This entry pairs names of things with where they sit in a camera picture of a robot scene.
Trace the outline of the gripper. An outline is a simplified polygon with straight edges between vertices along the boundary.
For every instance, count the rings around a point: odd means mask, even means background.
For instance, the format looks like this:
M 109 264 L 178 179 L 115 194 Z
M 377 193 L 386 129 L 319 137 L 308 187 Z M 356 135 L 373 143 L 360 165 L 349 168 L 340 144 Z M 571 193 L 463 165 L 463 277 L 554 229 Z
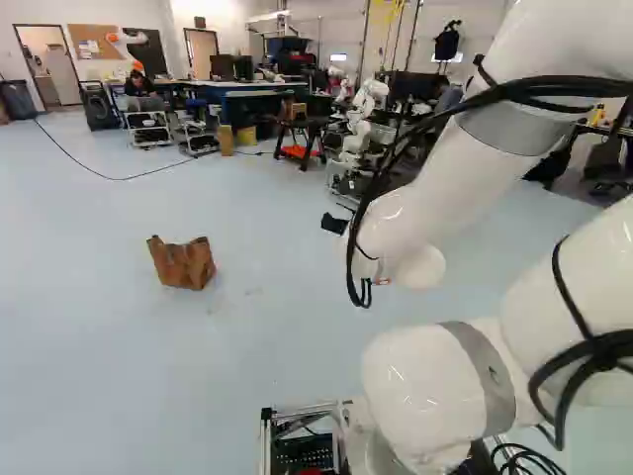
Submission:
M 348 220 L 335 218 L 331 213 L 324 213 L 320 221 L 320 227 L 323 230 L 337 236 L 342 236 L 345 233 L 348 224 Z

